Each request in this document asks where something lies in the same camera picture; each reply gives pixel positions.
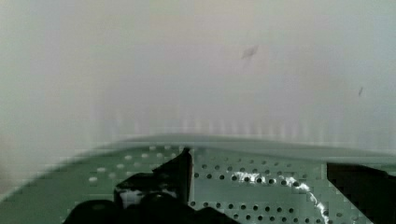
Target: perforated metal sheet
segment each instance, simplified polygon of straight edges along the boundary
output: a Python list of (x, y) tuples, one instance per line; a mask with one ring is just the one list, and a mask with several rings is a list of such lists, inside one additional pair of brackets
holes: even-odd
[[(0, 203), (1, 223), (62, 223), (73, 207), (112, 200), (127, 176), (149, 172), (183, 146), (146, 146), (83, 158), (31, 182)], [(371, 223), (327, 179), (323, 162), (198, 148), (191, 152), (190, 206), (212, 206), (241, 223)]]

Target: white wall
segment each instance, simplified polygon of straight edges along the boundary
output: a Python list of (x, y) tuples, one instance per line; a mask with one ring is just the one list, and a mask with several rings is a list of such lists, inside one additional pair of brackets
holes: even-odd
[(2, 1), (0, 190), (213, 133), (396, 154), (394, 1)]

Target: gray surface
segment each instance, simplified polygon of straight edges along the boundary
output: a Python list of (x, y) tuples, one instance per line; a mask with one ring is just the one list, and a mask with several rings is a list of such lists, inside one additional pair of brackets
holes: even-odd
[[(220, 211), (231, 217), (238, 215), (241, 223), (285, 223), (282, 218), (287, 223), (295, 218), (299, 218), (299, 223), (304, 223), (306, 218), (309, 218), (309, 223), (317, 220), (326, 223), (329, 219), (334, 220), (334, 223), (367, 222), (326, 179), (324, 162), (284, 159), (219, 147), (232, 145), (235, 148), (255, 148), (244, 140), (213, 141), (203, 137), (199, 141), (181, 144), (173, 138), (173, 142), (178, 142), (173, 145), (167, 141), (169, 137), (102, 147), (95, 154), (107, 154), (81, 156), (72, 165), (41, 176), (0, 203), (0, 222), (61, 223), (76, 203), (89, 199), (111, 200), (113, 187), (122, 179), (134, 173), (150, 171), (175, 157), (180, 151), (179, 147), (186, 145), (194, 146), (194, 172), (199, 175), (194, 178), (191, 191), (194, 208), (201, 208), (204, 203), (216, 207), (219, 203)], [(210, 144), (213, 147), (197, 147)], [(282, 148), (282, 144), (267, 144), (272, 149), (269, 151), (275, 154), (275, 148)], [(257, 178), (261, 178), (262, 183), (253, 181)], [(270, 179), (275, 180), (275, 183), (270, 184)], [(286, 186), (280, 184), (282, 180), (288, 180)], [(295, 181), (300, 183), (299, 187), (292, 185)], [(265, 211), (266, 206), (270, 207), (270, 211)], [(323, 215), (327, 209), (328, 217)]]

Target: dark speck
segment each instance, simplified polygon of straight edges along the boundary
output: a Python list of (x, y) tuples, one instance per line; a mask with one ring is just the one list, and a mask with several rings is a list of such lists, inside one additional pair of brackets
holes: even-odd
[(244, 54), (242, 55), (242, 59), (251, 58), (253, 55), (257, 53), (259, 46), (253, 46), (251, 48), (245, 49)]
[(361, 93), (363, 92), (363, 87), (359, 90), (359, 96), (361, 96)]

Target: black object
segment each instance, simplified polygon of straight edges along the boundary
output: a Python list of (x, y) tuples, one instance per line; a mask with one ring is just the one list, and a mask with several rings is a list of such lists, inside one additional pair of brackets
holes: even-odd
[(120, 208), (140, 204), (153, 192), (164, 192), (186, 203), (191, 185), (192, 158), (185, 148), (176, 158), (153, 170), (152, 174), (136, 174), (119, 183), (114, 189), (114, 202)]
[(195, 212), (191, 207), (166, 193), (149, 194), (142, 200), (140, 206), (145, 221), (153, 223), (188, 223), (186, 217)]
[(192, 175), (192, 157), (189, 148), (184, 148), (180, 155), (152, 172), (165, 183), (174, 183), (172, 187), (176, 188), (177, 197), (181, 202), (189, 201)]
[(218, 212), (212, 207), (203, 208), (188, 217), (190, 223), (194, 224), (237, 224), (235, 220)]
[(327, 178), (375, 224), (396, 224), (396, 178), (373, 168), (327, 163)]
[(151, 224), (150, 222), (143, 222), (141, 217), (141, 210), (139, 206), (129, 206), (127, 209), (121, 210), (117, 217), (115, 224)]
[(195, 211), (186, 204), (165, 193), (153, 193), (141, 203), (141, 210), (147, 222), (173, 224), (237, 224), (238, 222), (207, 207)]
[(64, 224), (109, 224), (119, 216), (119, 208), (108, 200), (93, 200), (78, 204)]

